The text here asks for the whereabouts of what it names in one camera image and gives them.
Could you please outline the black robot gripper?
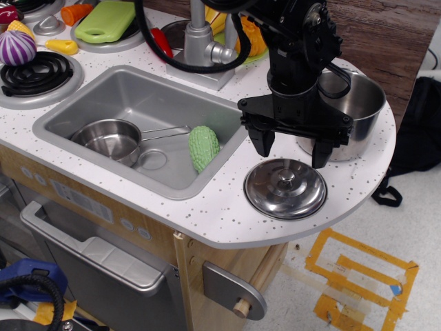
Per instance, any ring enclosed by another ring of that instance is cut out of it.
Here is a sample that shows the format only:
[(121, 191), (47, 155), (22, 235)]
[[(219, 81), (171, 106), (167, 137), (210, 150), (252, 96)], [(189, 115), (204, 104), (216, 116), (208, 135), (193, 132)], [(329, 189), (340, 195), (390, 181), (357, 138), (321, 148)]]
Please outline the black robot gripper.
[(329, 105), (313, 90), (295, 95), (275, 92), (247, 97), (237, 103), (242, 124), (257, 153), (268, 157), (277, 132), (316, 139), (312, 168), (326, 166), (334, 148), (348, 142), (353, 119)]

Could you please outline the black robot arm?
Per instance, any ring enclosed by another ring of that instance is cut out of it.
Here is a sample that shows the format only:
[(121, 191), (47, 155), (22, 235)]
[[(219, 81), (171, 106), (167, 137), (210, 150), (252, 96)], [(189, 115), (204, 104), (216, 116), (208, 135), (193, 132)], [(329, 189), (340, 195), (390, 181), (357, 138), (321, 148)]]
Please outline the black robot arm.
[(313, 139), (313, 168), (323, 168), (334, 148), (346, 145), (353, 130), (350, 116), (325, 97), (339, 99), (351, 79), (333, 64), (342, 39), (326, 1), (206, 1), (219, 11), (244, 14), (254, 22), (269, 50), (270, 94), (238, 102), (241, 121), (257, 153), (268, 157), (275, 134)]

